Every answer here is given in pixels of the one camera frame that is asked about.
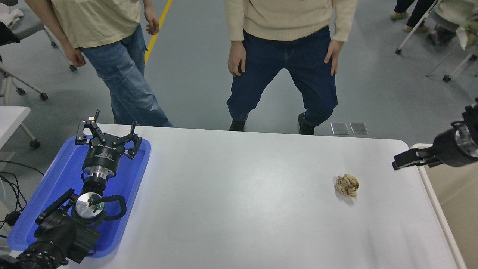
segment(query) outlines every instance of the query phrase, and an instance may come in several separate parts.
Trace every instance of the crumpled paper ball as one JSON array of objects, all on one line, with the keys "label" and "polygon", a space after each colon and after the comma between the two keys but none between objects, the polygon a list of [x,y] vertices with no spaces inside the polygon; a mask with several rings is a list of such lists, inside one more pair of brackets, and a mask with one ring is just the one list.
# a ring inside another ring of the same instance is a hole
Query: crumpled paper ball
[{"label": "crumpled paper ball", "polygon": [[355,197],[359,188],[359,181],[352,175],[345,174],[343,177],[338,176],[335,188],[343,195]]}]

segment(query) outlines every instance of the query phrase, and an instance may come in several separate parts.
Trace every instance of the sleeve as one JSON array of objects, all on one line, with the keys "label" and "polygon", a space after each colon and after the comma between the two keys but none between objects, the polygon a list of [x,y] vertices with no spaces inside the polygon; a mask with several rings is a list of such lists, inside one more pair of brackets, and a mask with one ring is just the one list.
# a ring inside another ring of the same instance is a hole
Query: sleeve
[{"label": "sleeve", "polygon": [[347,42],[357,7],[357,0],[332,0],[332,4],[336,13],[335,34],[332,39]]},{"label": "sleeve", "polygon": [[244,0],[224,0],[231,41],[244,40]]}]

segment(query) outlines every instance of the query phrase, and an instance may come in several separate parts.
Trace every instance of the blue tray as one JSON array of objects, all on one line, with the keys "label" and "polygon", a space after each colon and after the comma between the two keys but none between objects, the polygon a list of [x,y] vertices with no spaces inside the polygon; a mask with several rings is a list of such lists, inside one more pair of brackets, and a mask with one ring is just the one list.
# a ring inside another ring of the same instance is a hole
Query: blue tray
[{"label": "blue tray", "polygon": [[[36,238],[33,237],[33,233],[38,227],[35,224],[35,219],[65,191],[72,188],[76,194],[80,194],[83,187],[81,180],[83,170],[81,167],[85,161],[87,151],[88,145],[75,145],[75,137],[68,139],[63,144],[8,236],[8,245],[11,249],[24,251],[31,243],[36,241]],[[97,230],[101,233],[101,236],[96,243],[96,253],[92,257],[99,258],[108,255],[120,242],[150,152],[151,144],[143,139],[134,159],[130,160],[124,155],[121,156],[118,172],[115,177],[108,180],[104,196],[122,195],[126,200],[126,215],[119,220],[103,222],[99,225]],[[110,216],[117,215],[120,213],[119,203],[107,203],[105,210]]]}]

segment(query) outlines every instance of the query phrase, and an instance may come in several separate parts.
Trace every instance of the yellow floor line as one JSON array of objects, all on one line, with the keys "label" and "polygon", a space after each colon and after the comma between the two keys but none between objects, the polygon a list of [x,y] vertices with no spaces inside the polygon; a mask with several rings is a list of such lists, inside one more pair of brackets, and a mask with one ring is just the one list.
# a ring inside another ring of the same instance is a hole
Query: yellow floor line
[{"label": "yellow floor line", "polygon": [[[161,31],[161,27],[163,26],[164,20],[166,19],[166,15],[168,14],[169,7],[173,0],[168,0],[166,6],[164,7],[163,13],[161,14],[161,18],[159,18],[159,31]],[[159,32],[152,36],[150,43],[148,44],[148,50],[144,54],[144,63],[148,62],[149,55],[151,54],[152,48],[156,43],[156,39],[158,38]]]}]

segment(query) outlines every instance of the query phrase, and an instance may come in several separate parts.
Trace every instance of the gray floor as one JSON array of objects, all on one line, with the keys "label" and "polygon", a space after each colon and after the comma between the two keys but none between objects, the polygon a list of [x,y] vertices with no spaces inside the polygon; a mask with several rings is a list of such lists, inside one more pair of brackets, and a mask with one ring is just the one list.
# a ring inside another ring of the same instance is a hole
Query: gray floor
[{"label": "gray floor", "polygon": [[[166,0],[154,3],[161,14]],[[442,81],[443,75],[449,74],[467,52],[457,49],[429,78],[425,74],[450,47],[434,48],[423,35],[416,35],[402,55],[394,53],[406,34],[401,30],[405,21],[389,19],[392,9],[393,1],[358,2],[349,42],[340,55],[339,105],[332,117],[315,129],[316,135],[333,135],[331,122],[364,122],[369,135],[349,136],[400,139],[410,146],[431,143],[452,121],[459,120],[464,107],[478,96],[476,64],[463,68],[450,83]],[[430,19],[427,24],[434,26]],[[146,65],[146,78],[175,127],[229,128],[226,100],[232,77],[227,70],[228,52],[222,1],[173,1]],[[75,135],[80,119],[101,109],[99,122],[112,123],[108,89],[93,67],[88,63],[70,72],[45,34],[2,46],[0,54],[6,65],[50,97],[41,101],[26,87],[27,95],[12,94],[13,105],[31,108],[25,123],[42,143],[39,149],[31,149],[27,136],[17,130],[1,148],[2,152],[15,152],[13,161],[46,171],[63,142]],[[296,134],[297,115],[303,110],[302,97],[283,70],[251,112],[246,131]],[[40,174],[13,165],[5,171],[19,176],[28,198],[41,179]],[[7,190],[7,199],[12,201],[10,192]]]}]

